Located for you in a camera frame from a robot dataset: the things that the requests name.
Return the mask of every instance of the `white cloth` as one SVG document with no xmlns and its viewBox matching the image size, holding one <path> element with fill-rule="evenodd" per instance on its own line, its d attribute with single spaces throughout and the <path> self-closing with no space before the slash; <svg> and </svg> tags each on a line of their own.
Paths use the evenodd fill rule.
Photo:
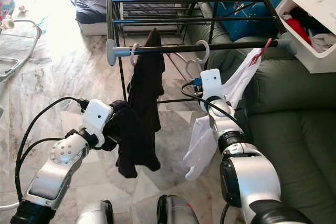
<svg viewBox="0 0 336 224">
<path fill-rule="evenodd" d="M 336 44 L 336 36 L 334 34 L 316 34 L 310 37 L 312 47 L 319 53 L 328 50 Z"/>
<path fill-rule="evenodd" d="M 189 149 L 183 158 L 184 164 L 190 167 L 185 178 L 197 179 L 203 169 L 209 165 L 216 149 L 217 143 L 210 128 L 209 116 L 196 119 Z"/>
<path fill-rule="evenodd" d="M 242 98 L 246 85 L 257 71 L 261 57 L 260 48 L 253 49 L 245 58 L 231 78 L 222 85 L 223 95 L 235 109 L 239 100 Z M 217 149 L 217 140 L 214 138 L 210 127 L 209 116 L 196 119 L 187 153 L 183 162 L 190 167 L 185 175 L 187 180 L 195 180 L 209 165 Z"/>
</svg>

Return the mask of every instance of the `black clothing on rack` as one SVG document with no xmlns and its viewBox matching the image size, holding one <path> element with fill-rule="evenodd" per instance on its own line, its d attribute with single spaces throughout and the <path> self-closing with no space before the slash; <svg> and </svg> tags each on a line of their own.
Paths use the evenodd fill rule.
<svg viewBox="0 0 336 224">
<path fill-rule="evenodd" d="M 161 37 L 156 28 L 148 35 L 145 47 L 161 47 Z M 155 150 L 155 132 L 160 128 L 156 100 L 163 95 L 162 73 L 165 70 L 161 53 L 139 55 L 134 74 L 127 87 L 128 104 L 135 110 L 145 130 L 148 144 Z"/>
<path fill-rule="evenodd" d="M 118 171 L 125 178 L 136 178 L 135 165 L 147 166 L 152 171 L 160 169 L 155 150 L 146 141 L 135 111 L 125 101 L 115 101 L 110 106 L 113 116 L 103 129 L 105 142 L 101 149 L 111 151 L 119 145 Z"/>
<path fill-rule="evenodd" d="M 327 34 L 331 32 L 300 7 L 293 8 L 289 13 L 294 19 L 300 21 L 301 26 L 306 29 L 314 29 L 318 34 Z"/>
</svg>

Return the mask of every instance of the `red clothespin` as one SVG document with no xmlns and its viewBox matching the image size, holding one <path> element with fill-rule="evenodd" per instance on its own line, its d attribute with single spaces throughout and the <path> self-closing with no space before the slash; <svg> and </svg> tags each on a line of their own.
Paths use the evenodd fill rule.
<svg viewBox="0 0 336 224">
<path fill-rule="evenodd" d="M 269 47 L 269 44 L 271 44 L 271 42 L 272 42 L 272 39 L 269 38 L 268 41 L 267 41 L 267 43 L 266 43 L 266 45 L 265 45 L 265 47 L 261 50 L 261 52 L 260 52 L 259 54 L 255 55 L 255 56 L 252 58 L 251 63 L 250 63 L 248 66 L 252 66 L 252 65 L 254 65 L 255 63 L 257 63 L 257 60 L 259 59 L 260 56 L 262 56 L 262 55 L 264 54 L 264 52 L 265 52 L 266 49 Z"/>
</svg>

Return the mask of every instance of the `white storage box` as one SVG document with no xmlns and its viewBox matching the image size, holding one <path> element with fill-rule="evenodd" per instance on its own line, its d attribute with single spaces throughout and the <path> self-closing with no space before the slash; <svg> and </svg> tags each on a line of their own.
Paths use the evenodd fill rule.
<svg viewBox="0 0 336 224">
<path fill-rule="evenodd" d="M 296 57 L 309 72 L 336 72 L 336 44 L 318 53 L 281 18 L 283 13 L 288 13 L 296 6 L 304 9 L 333 34 L 336 34 L 336 0 L 282 0 L 276 8 L 285 28 L 293 35 L 297 49 Z"/>
</svg>

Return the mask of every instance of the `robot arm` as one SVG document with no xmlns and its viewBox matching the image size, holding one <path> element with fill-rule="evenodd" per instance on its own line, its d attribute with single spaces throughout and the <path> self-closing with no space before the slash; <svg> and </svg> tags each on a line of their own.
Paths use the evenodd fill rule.
<svg viewBox="0 0 336 224">
<path fill-rule="evenodd" d="M 203 71 L 201 77 L 202 98 L 234 116 L 233 108 L 220 93 L 219 72 Z M 241 209 L 245 223 L 312 223 L 298 210 L 280 202 L 280 182 L 272 163 L 248 143 L 243 130 L 217 109 L 202 103 L 201 106 L 208 112 L 223 155 L 220 164 L 223 198 L 230 206 Z"/>
<path fill-rule="evenodd" d="M 11 223 L 45 224 L 54 217 L 67 192 L 73 173 L 90 149 L 104 143 L 102 130 L 113 109 L 91 100 L 83 115 L 81 130 L 73 131 L 50 150 L 48 161 L 28 186 Z"/>
</svg>

